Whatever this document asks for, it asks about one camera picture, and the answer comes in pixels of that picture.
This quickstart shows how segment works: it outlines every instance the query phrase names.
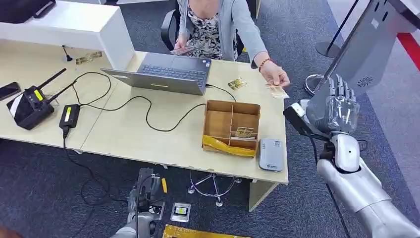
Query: red floor stripe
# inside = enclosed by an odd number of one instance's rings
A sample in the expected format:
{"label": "red floor stripe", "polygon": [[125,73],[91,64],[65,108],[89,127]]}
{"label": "red floor stripe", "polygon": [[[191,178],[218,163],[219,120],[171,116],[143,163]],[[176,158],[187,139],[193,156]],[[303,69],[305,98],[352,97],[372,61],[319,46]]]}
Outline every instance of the red floor stripe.
{"label": "red floor stripe", "polygon": [[420,46],[417,41],[410,33],[398,33],[397,37],[417,66],[417,69],[420,70]]}

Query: laptop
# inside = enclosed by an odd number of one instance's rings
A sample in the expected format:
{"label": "laptop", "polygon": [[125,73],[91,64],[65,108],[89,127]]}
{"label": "laptop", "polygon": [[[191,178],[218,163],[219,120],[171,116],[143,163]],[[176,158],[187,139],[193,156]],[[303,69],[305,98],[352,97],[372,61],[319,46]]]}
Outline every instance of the laptop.
{"label": "laptop", "polygon": [[132,87],[203,95],[210,59],[147,53],[137,72],[101,70]]}

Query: power adapter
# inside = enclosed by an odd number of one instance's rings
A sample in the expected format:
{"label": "power adapter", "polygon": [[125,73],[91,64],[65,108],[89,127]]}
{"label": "power adapter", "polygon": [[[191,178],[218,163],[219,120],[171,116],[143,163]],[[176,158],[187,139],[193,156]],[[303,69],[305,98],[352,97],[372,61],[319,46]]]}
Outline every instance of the power adapter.
{"label": "power adapter", "polygon": [[58,125],[63,130],[63,138],[66,138],[71,128],[77,125],[79,118],[80,105],[71,104],[65,105],[61,115],[60,124]]}

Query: gray cardigan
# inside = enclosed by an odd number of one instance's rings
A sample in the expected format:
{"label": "gray cardigan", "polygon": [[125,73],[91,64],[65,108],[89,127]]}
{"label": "gray cardigan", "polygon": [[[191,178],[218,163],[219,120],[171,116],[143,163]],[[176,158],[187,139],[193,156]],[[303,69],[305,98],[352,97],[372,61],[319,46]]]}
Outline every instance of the gray cardigan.
{"label": "gray cardigan", "polygon": [[[187,16],[188,0],[178,0],[181,21],[179,33],[189,38],[194,25]],[[233,37],[238,29],[244,46],[253,62],[260,52],[266,52],[264,42],[261,40],[260,30],[251,18],[246,0],[219,0],[219,38],[220,48],[224,60],[233,61]]]}

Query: yellow cloth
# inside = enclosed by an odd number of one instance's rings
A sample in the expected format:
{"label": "yellow cloth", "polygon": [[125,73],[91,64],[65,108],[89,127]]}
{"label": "yellow cloth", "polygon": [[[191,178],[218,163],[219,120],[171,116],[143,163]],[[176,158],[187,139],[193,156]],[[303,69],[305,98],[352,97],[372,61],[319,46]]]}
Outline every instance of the yellow cloth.
{"label": "yellow cloth", "polygon": [[208,136],[208,135],[203,135],[203,145],[208,145],[208,146],[213,147],[214,149],[224,151],[233,155],[239,155],[239,156],[254,156],[255,155],[255,150],[228,146],[225,143],[221,142],[220,140],[214,139],[213,137]]}
{"label": "yellow cloth", "polygon": [[163,238],[245,238],[231,235],[214,234],[209,232],[199,232],[187,228],[166,225]]}

